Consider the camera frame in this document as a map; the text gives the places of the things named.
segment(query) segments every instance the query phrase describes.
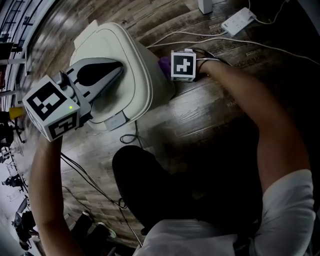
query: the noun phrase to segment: wooden floor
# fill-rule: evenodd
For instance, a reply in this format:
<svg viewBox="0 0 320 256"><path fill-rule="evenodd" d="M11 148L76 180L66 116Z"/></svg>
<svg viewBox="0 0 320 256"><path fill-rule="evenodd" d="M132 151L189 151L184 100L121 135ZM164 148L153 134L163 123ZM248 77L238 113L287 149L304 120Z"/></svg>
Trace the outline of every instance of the wooden floor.
<svg viewBox="0 0 320 256"><path fill-rule="evenodd" d="M51 76L68 68L74 39L93 20L99 24L116 22L133 38L148 46L174 31L221 33L221 23L248 6L247 0L214 2L213 12L202 15L196 0L60 0L45 19L29 49L32 70L21 83L23 94L43 75ZM273 19L279 8L280 2L276 0L251 0L252 11L265 22L268 18ZM283 48L320 61L319 36L295 0L284 5L275 24L253 22L234 38ZM163 43L204 39L202 36L178 34ZM317 170L319 66L254 44L214 40L196 46L211 51L265 82L296 121L308 146L312 169ZM174 44L151 50L158 57L163 57L168 56L171 50L185 47L192 45ZM254 211L255 205L261 202L261 192L255 185L258 178L255 127L228 92L208 77L193 83L176 83L176 90L176 97L169 104L147 112L138 120L143 147L153 153L169 172L190 173L194 177L191 186L200 191L198 195L209 190L216 192L217 197L228 194L227 200L234 206L235 215L250 215L250 210ZM16 161L19 172L28 180L39 132L28 117L24 125L28 139L22 147L24 156L16 155ZM112 159L124 146L119 141L120 136L134 131L133 124L112 132L98 132L85 125L64 136L62 152L82 165L106 194L118 200L120 195ZM106 222L117 232L118 242L131 247L137 245L117 207L86 184L64 162L61 163L61 173L63 185L91 208L97 221ZM63 196L65 212L76 220L84 208L65 189ZM218 204L215 206L216 209L222 208ZM142 225L128 209L124 214L143 240L140 235Z"/></svg>

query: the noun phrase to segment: yellow object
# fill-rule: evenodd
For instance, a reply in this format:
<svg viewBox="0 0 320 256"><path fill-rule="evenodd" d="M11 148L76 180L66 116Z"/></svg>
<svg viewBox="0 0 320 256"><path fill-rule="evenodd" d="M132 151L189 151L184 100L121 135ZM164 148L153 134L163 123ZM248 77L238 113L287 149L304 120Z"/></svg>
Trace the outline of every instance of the yellow object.
<svg viewBox="0 0 320 256"><path fill-rule="evenodd" d="M22 107L10 107L9 108L9 116L11 120L14 120L15 118L18 118L22 116L24 113L24 110Z"/></svg>

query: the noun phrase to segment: white t-shirt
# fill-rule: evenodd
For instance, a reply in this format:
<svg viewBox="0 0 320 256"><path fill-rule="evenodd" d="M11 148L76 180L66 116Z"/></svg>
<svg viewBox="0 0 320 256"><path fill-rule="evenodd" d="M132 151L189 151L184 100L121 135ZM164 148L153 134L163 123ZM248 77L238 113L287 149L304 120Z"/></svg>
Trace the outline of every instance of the white t-shirt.
<svg viewBox="0 0 320 256"><path fill-rule="evenodd" d="M277 180L262 203L261 225L250 243L250 255L304 255L316 217L311 172L297 170ZM234 256L237 238L221 235L204 221L166 219L150 230L134 256Z"/></svg>

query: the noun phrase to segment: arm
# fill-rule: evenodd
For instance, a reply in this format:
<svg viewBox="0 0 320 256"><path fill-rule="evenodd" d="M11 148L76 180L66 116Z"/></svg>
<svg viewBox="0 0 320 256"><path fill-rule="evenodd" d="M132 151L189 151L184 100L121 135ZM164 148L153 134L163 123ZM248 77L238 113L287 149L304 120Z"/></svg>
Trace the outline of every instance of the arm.
<svg viewBox="0 0 320 256"><path fill-rule="evenodd" d="M64 219L61 146L62 137L49 142L40 136L31 167L30 204L46 255L82 256Z"/></svg>
<svg viewBox="0 0 320 256"><path fill-rule="evenodd" d="M250 255L304 255L315 212L312 175L305 170L310 168L308 153L295 124L259 80L222 62L203 66L201 71L222 84L259 129L263 209Z"/></svg>
<svg viewBox="0 0 320 256"><path fill-rule="evenodd" d="M291 172L310 169L295 124L262 82L220 61L207 61L200 71L223 85L257 125L257 162L263 192Z"/></svg>

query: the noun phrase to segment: white cable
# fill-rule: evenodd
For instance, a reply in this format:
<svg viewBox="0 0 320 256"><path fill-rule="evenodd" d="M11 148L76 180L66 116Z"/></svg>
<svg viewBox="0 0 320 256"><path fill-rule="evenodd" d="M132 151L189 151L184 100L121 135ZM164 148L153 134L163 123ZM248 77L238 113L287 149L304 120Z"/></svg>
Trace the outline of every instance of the white cable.
<svg viewBox="0 0 320 256"><path fill-rule="evenodd" d="M196 61L217 61L217 62L220 62L220 60L217 58L196 58L195 60Z"/></svg>
<svg viewBox="0 0 320 256"><path fill-rule="evenodd" d="M158 47L158 46L169 46L169 45L176 45L176 44L201 44L201 43L205 43L205 42L209 42L212 40L227 40L227 41L235 41L235 42L239 42L239 43L248 43L248 44L254 44L254 45L258 45L258 46L262 46L262 47L266 47L272 50L276 50L276 51L280 51L280 52L284 52L286 54L290 54L292 56L298 57L298 58L302 58L302 59L306 59L309 60L315 64L320 65L320 63L316 62L315 60L306 57L306 56L302 56L302 55L298 55L298 54L294 54L292 52L289 52L287 50L283 50L280 48L276 48L276 47L272 47L272 46L268 46L259 42L253 42L253 41L247 41L247 40L238 40L238 39L231 39L231 38L226 38L226 37L215 37L215 38L209 38L203 41L179 41L179 42L168 42L168 43L160 43L160 44L156 44L156 45L150 45L147 48L152 48L152 47Z"/></svg>
<svg viewBox="0 0 320 256"><path fill-rule="evenodd" d="M279 13L281 12L282 10L282 7L284 6L285 2L287 2L287 0L284 0L283 3L281 4L281 7L280 7L280 10L276 13L275 17L274 17L274 20L272 22L263 22L263 21L260 21L258 20L256 17L254 18L257 22L261 23L261 24L265 24L265 25L270 25L270 24L273 24L276 22L276 19L279 15Z"/></svg>
<svg viewBox="0 0 320 256"><path fill-rule="evenodd" d="M129 226L129 228L131 229L132 233L134 234L135 238L137 239L139 245L142 247L143 245L142 245L139 237L137 236L136 232L133 230L133 228L130 226L130 224L129 224L128 222L127 222L127 224L128 224L128 226Z"/></svg>
<svg viewBox="0 0 320 256"><path fill-rule="evenodd" d="M162 37L161 39L159 39L158 41L154 42L153 44L151 44L150 46L154 46L155 44L159 43L160 41L162 41L163 39L166 39L167 37L173 35L173 34L188 34L188 35L194 35L194 36L202 36L202 37L219 37L222 36L224 34L228 33L227 31L220 33L220 34L197 34L197 33L191 33L191 32L185 32L185 31L175 31L172 32L170 34L165 35L164 37Z"/></svg>

